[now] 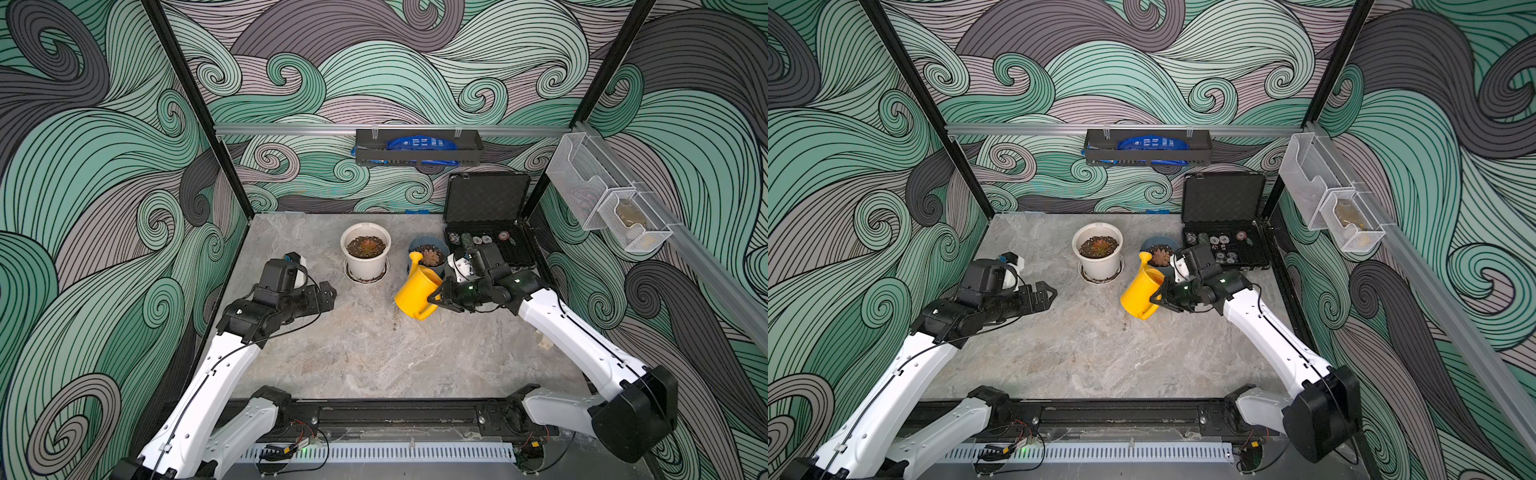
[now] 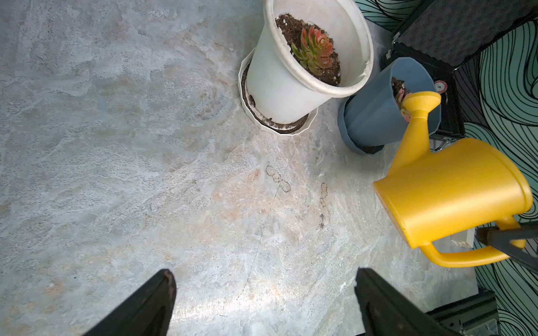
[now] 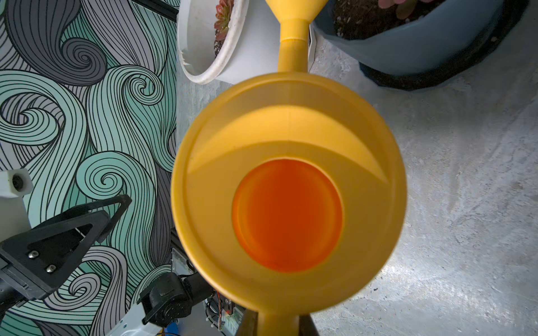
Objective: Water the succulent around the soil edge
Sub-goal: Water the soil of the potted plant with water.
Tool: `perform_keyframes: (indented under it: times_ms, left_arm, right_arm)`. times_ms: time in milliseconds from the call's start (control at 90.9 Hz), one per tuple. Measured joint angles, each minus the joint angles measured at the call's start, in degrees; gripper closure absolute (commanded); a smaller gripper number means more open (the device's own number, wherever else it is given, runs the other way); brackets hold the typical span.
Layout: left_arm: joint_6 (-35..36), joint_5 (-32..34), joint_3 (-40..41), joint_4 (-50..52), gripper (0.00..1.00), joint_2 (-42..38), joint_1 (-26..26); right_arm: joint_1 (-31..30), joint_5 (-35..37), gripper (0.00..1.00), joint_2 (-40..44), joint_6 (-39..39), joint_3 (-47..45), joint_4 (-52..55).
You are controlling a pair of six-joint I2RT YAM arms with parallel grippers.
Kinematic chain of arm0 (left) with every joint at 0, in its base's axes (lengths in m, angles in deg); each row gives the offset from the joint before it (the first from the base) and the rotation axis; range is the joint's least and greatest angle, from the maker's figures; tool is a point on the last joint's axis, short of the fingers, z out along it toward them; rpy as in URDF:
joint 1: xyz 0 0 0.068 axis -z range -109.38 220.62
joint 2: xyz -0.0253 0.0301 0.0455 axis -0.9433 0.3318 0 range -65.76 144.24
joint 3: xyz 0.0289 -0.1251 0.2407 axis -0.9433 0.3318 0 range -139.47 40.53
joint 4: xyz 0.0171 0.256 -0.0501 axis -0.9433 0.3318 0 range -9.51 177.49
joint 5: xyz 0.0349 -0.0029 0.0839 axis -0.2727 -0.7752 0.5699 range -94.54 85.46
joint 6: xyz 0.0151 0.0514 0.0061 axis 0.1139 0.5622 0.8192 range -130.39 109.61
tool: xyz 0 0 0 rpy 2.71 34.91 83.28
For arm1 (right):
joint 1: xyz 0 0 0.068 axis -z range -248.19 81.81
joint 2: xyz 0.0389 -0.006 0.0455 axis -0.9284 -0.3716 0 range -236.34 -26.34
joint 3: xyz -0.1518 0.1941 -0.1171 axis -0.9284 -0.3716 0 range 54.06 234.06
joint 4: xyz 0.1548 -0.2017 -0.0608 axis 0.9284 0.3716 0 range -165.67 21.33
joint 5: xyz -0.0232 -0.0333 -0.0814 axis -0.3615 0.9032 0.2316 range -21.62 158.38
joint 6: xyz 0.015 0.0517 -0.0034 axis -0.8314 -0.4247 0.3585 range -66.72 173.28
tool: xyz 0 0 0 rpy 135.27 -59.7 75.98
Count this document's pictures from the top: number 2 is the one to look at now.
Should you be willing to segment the yellow plastic watering can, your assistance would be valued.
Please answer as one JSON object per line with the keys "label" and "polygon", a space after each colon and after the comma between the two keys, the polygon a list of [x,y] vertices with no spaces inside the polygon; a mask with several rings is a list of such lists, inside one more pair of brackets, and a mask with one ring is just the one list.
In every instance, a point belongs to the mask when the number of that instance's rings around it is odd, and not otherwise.
{"label": "yellow plastic watering can", "polygon": [[410,248],[419,248],[434,264],[461,268],[507,260],[507,253],[491,246],[441,253],[433,245],[491,222],[501,232],[516,230],[514,217],[533,203],[524,175],[491,145],[465,138],[431,152],[427,121],[440,103],[436,92],[404,99],[411,120],[386,177],[373,184],[375,193]]}

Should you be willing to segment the blue-grey flower pot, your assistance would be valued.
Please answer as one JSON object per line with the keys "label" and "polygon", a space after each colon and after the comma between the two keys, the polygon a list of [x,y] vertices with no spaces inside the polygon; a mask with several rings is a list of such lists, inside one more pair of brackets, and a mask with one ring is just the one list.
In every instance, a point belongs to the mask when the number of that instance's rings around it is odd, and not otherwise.
{"label": "blue-grey flower pot", "polygon": [[403,81],[412,92],[437,90],[427,70],[411,57],[400,57],[372,77],[340,106],[338,128],[345,145],[360,155],[381,151],[402,140],[409,124],[402,116],[392,89],[392,79]]}

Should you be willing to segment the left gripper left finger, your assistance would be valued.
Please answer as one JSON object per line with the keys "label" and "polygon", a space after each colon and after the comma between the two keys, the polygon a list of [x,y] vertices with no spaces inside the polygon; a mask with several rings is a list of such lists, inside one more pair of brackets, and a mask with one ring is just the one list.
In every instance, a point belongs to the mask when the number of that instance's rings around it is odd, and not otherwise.
{"label": "left gripper left finger", "polygon": [[85,334],[166,335],[176,295],[174,274],[168,269],[159,270]]}

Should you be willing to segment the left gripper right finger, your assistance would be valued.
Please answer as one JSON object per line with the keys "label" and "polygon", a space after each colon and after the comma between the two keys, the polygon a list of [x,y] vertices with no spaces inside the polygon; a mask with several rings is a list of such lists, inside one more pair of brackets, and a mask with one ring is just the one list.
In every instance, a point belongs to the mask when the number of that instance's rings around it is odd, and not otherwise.
{"label": "left gripper right finger", "polygon": [[373,269],[358,269],[356,282],[365,335],[458,334],[421,312]]}

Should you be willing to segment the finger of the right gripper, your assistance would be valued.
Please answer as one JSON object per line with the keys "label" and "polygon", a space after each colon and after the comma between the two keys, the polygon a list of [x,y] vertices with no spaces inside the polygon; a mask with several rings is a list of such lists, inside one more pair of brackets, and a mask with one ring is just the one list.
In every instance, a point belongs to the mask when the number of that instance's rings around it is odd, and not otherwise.
{"label": "finger of the right gripper", "polygon": [[524,224],[521,228],[507,231],[483,227],[476,230],[476,239],[507,254],[512,261],[537,274],[537,224]]}

